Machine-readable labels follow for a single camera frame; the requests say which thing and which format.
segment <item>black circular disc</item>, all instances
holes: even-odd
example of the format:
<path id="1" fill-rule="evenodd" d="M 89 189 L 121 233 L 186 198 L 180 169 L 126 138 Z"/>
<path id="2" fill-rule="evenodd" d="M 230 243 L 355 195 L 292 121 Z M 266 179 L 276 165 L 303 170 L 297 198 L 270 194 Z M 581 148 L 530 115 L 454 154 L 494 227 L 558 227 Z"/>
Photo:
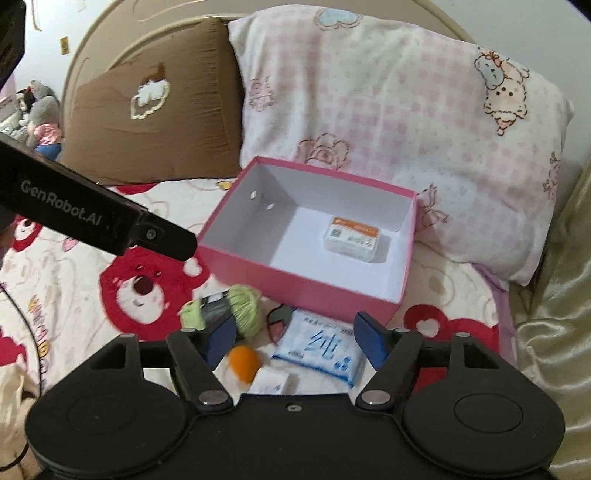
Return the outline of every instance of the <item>black circular disc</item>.
<path id="1" fill-rule="evenodd" d="M 84 382 L 67 397 L 52 393 L 32 407 L 27 438 L 43 463 L 74 478 L 144 468 L 173 446 L 186 423 L 179 398 L 145 380 Z"/>
<path id="2" fill-rule="evenodd" d="M 428 385 L 408 400 L 404 429 L 426 455 L 455 471 L 517 475 L 544 466 L 560 446 L 564 420 L 545 394 L 523 382 Z"/>

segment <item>brown pillow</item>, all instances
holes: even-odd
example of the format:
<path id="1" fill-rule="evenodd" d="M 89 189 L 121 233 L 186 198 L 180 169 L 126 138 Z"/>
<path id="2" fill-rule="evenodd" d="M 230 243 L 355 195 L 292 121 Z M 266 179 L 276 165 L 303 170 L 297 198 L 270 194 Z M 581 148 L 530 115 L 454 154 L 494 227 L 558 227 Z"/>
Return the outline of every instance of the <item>brown pillow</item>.
<path id="1" fill-rule="evenodd" d="M 107 185 L 240 171 L 242 82 L 208 18 L 81 85 L 61 162 Z"/>

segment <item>open cardboard box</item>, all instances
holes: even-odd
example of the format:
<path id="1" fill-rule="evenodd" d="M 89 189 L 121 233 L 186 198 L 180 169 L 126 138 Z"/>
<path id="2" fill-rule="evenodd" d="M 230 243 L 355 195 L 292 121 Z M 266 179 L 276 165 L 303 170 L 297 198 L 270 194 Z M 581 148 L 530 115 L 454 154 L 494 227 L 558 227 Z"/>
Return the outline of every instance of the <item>open cardboard box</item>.
<path id="1" fill-rule="evenodd" d="M 365 311 L 385 325 L 404 294 L 416 208 L 411 190 L 257 157 L 203 227 L 199 252 L 228 285 L 346 322 Z M 381 230 L 372 262 L 325 250 L 334 216 Z"/>

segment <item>pink and white pillow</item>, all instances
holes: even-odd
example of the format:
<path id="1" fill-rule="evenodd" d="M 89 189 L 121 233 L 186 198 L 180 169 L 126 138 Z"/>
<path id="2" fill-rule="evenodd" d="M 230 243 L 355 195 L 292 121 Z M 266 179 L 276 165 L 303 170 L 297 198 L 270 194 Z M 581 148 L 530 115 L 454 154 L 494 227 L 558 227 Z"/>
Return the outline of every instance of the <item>pink and white pillow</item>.
<path id="1" fill-rule="evenodd" d="M 573 115 L 556 86 L 494 51 L 342 10 L 274 7 L 229 31 L 243 167 L 266 155 L 413 189 L 418 240 L 528 283 Z"/>

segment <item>headboard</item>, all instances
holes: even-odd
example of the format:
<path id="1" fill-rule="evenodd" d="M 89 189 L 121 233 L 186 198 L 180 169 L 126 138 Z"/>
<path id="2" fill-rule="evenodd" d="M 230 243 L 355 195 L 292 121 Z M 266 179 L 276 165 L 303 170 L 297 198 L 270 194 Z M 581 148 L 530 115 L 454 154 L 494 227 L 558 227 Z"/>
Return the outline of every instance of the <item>headboard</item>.
<path id="1" fill-rule="evenodd" d="M 66 134 L 78 85 L 134 56 L 147 45 L 189 28 L 201 18 L 221 17 L 230 21 L 283 3 L 278 0 L 113 1 L 89 28 L 70 64 L 62 96 Z M 321 7 L 409 22 L 448 37 L 473 42 L 451 18 L 428 0 L 368 0 L 363 6 L 353 0 L 315 3 Z"/>

